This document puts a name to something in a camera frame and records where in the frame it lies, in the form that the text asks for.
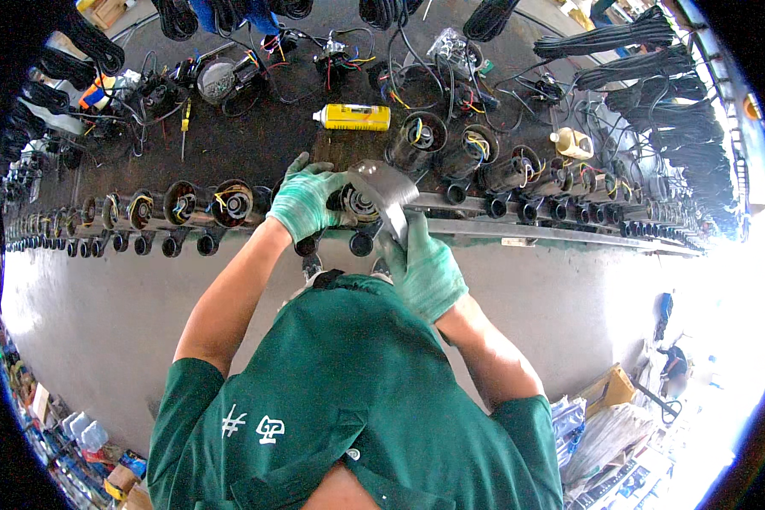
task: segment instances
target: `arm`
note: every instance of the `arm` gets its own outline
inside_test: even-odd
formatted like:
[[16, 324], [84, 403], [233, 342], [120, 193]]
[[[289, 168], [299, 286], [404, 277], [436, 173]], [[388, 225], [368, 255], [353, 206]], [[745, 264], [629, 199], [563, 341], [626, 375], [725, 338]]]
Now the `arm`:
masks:
[[346, 184], [345, 174], [329, 172], [331, 163], [306, 165], [308, 161], [309, 154], [301, 153], [289, 165], [266, 221], [204, 291], [184, 326], [173, 362], [201, 359], [226, 378], [283, 250], [327, 226], [351, 221], [343, 212], [326, 209], [329, 195]]
[[174, 362], [195, 357], [209, 362], [227, 377], [269, 275], [291, 242], [286, 227], [275, 218], [266, 218], [255, 229], [190, 313]]
[[470, 294], [442, 315], [436, 327], [459, 349], [476, 389], [491, 410], [503, 402], [544, 394], [530, 362], [488, 320]]
[[543, 395], [527, 358], [490, 323], [468, 293], [450, 248], [428, 235], [422, 213], [407, 211], [408, 252], [381, 233], [385, 256], [402, 301], [459, 348], [482, 399], [493, 409], [517, 398]]

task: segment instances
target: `work glove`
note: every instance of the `work glove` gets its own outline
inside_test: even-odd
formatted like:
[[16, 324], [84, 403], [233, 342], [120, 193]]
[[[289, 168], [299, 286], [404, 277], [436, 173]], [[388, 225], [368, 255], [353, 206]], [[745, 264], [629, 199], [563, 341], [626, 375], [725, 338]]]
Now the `work glove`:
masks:
[[283, 223], [294, 242], [326, 227], [357, 221], [346, 212], [326, 209], [329, 195], [347, 184], [346, 173], [333, 173], [332, 163], [306, 165], [308, 161], [306, 152], [292, 161], [266, 214]]
[[394, 288], [405, 306], [433, 324], [468, 293], [468, 286], [448, 245], [428, 235], [425, 215], [409, 210], [405, 218], [408, 251], [404, 251], [388, 231], [383, 231], [379, 236], [382, 257], [388, 263]]

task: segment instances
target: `screwdriver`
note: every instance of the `screwdriver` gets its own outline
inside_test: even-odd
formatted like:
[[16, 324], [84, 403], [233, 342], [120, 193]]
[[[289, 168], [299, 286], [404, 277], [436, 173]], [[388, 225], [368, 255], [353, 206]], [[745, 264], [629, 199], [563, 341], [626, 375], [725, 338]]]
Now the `screwdriver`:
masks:
[[187, 98], [187, 112], [181, 119], [181, 162], [184, 163], [184, 143], [187, 141], [187, 130], [190, 129], [190, 98]]

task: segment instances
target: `yellow screwdriver handle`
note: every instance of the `yellow screwdriver handle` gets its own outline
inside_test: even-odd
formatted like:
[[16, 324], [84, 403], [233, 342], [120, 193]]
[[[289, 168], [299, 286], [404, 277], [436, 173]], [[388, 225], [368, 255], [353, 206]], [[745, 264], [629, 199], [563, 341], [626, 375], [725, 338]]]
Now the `yellow screwdriver handle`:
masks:
[[186, 131], [190, 129], [190, 99], [187, 99], [187, 113], [185, 113], [184, 118], [181, 119], [181, 130]]

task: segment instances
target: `gray floor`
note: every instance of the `gray floor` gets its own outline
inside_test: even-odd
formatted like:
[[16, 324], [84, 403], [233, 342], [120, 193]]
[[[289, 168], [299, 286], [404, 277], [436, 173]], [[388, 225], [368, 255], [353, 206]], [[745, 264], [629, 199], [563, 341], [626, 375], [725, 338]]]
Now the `gray floor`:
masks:
[[[165, 259], [158, 245], [138, 257], [112, 250], [101, 260], [62, 251], [6, 254], [2, 310], [23, 360], [53, 394], [86, 411], [113, 442], [147, 454], [153, 413], [176, 342], [195, 301], [244, 242], [225, 238], [203, 259], [185, 245]], [[631, 367], [652, 335], [654, 303], [698, 262], [619, 248], [501, 246], [457, 239], [453, 252], [470, 292], [532, 362], [551, 399], [575, 393], [612, 362]], [[341, 240], [324, 240], [324, 265], [367, 272]], [[282, 301], [303, 283], [300, 259], [280, 259], [233, 363], [243, 370]], [[479, 397], [459, 354], [447, 349], [459, 383]]]

